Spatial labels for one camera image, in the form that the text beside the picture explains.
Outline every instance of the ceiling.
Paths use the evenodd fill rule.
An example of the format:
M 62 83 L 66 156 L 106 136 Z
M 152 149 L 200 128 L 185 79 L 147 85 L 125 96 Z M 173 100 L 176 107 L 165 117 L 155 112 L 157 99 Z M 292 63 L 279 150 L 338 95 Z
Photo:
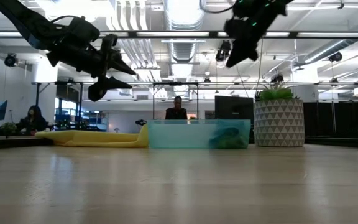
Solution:
M 94 1 L 95 6 L 100 2 L 108 0 Z M 230 6 L 230 0 L 207 0 L 207 8 L 209 10 L 221 10 Z M 39 7 L 35 1 L 22 1 L 27 7 L 41 14 L 45 14 L 44 10 Z M 272 24 L 269 30 L 286 31 L 286 30 L 302 30 L 302 31 L 349 31 L 354 30 L 358 25 L 358 0 L 345 0 L 344 9 L 319 9 L 313 7 L 333 7 L 339 5 L 339 0 L 294 0 L 288 5 L 288 16 L 279 16 Z M 165 30 L 166 24 L 164 19 L 163 1 L 148 0 L 146 1 L 146 21 L 149 30 Z M 231 17 L 231 11 L 222 14 L 205 14 L 201 30 L 222 30 L 226 19 Z M 109 30 L 106 25 L 105 17 L 98 17 L 93 24 L 99 30 Z M 0 13 L 0 30 L 15 30 L 12 23 Z M 195 64 L 193 66 L 192 78 L 190 80 L 202 80 L 205 72 L 210 72 L 212 80 L 218 78 L 219 82 L 234 82 L 239 79 L 239 75 L 245 77 L 248 82 L 257 81 L 260 77 L 268 79 L 272 73 L 271 69 L 283 62 L 283 59 L 294 58 L 299 55 L 306 55 L 316 49 L 320 49 L 331 40 L 319 39 L 266 39 L 259 42 L 258 51 L 261 59 L 253 62 L 245 60 L 233 68 L 217 68 L 214 60 L 217 48 L 222 42 L 221 39 L 206 39 L 205 43 L 198 44 L 196 49 Z M 99 47 L 100 40 L 93 45 Z M 161 43 L 161 39 L 152 39 L 152 50 L 154 52 L 157 64 L 161 68 L 161 77 L 167 78 L 172 75 L 168 62 L 170 61 L 167 44 Z M 18 58 L 25 60 L 27 63 L 36 63 L 42 56 L 43 52 L 32 49 L 25 40 L 22 39 L 0 39 L 0 57 L 3 58 L 7 53 L 14 52 Z M 342 62 L 334 63 L 331 69 L 329 62 L 317 62 L 318 76 L 320 80 L 330 80 L 332 76 L 340 75 L 346 72 L 357 71 L 358 69 L 358 42 L 350 47 L 341 50 L 344 58 Z M 123 52 L 123 59 L 128 64 L 131 61 Z M 280 67 L 287 78 L 290 77 L 291 68 L 288 66 Z M 116 77 L 127 76 L 119 72 L 111 72 Z M 86 73 L 76 73 L 74 69 L 61 65 L 59 69 L 60 77 L 74 77 L 78 81 L 90 81 L 91 77 Z M 358 74 L 345 79 L 345 82 L 353 82 L 358 80 Z

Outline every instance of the potted plant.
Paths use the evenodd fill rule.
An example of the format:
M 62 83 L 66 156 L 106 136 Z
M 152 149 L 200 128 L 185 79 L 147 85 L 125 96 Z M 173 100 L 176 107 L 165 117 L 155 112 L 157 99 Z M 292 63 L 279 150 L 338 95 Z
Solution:
M 6 122 L 0 127 L 3 135 L 5 135 L 5 138 L 8 138 L 9 136 L 12 136 L 16 132 L 16 124 Z
M 254 136 L 257 146 L 301 147 L 305 143 L 303 102 L 283 87 L 282 75 L 257 92 L 254 104 Z

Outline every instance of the wooden table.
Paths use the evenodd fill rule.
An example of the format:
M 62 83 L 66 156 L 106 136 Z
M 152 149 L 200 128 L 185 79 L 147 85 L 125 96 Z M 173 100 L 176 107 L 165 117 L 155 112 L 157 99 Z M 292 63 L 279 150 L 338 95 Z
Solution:
M 1 149 L 3 223 L 358 223 L 358 149 Z

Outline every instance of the small plant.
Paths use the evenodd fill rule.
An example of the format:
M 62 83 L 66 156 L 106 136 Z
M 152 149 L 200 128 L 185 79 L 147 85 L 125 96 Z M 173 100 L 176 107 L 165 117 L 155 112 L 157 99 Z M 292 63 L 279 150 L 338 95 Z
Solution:
M 16 124 L 14 123 L 4 123 L 0 128 L 5 136 L 11 136 L 16 132 Z
M 255 101 L 292 99 L 293 93 L 291 89 L 284 88 L 283 75 L 278 74 L 272 77 L 272 81 L 268 85 L 263 85 L 266 89 L 258 91 L 255 94 Z

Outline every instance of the woman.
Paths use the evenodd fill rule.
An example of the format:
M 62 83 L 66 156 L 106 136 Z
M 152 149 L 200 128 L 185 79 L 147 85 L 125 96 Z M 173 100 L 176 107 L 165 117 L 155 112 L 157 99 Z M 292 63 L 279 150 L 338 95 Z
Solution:
M 26 135 L 34 135 L 37 131 L 45 131 L 47 126 L 48 123 L 42 117 L 41 109 L 38 106 L 31 106 L 27 117 L 17 124 L 17 130 L 21 131 L 25 128 Z

